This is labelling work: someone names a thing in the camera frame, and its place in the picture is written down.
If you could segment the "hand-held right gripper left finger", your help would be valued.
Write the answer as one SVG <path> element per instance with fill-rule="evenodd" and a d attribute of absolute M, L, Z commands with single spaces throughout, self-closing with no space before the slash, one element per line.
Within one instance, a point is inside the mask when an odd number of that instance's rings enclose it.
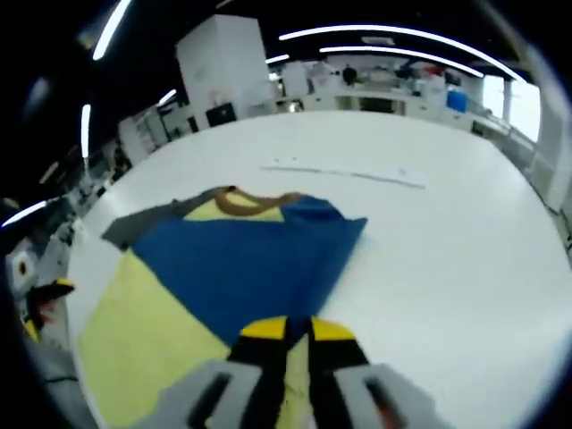
<path fill-rule="evenodd" d="M 165 389 L 135 428 L 273 428 L 284 398 L 286 316 L 255 321 L 225 360 L 210 360 Z"/>

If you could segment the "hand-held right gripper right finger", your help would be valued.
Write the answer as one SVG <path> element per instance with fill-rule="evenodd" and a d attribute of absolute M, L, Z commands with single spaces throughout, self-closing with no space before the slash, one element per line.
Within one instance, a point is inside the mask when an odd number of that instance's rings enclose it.
<path fill-rule="evenodd" d="M 319 428 L 435 428 L 430 395 L 386 364 L 373 364 L 335 322 L 308 322 L 310 400 Z"/>

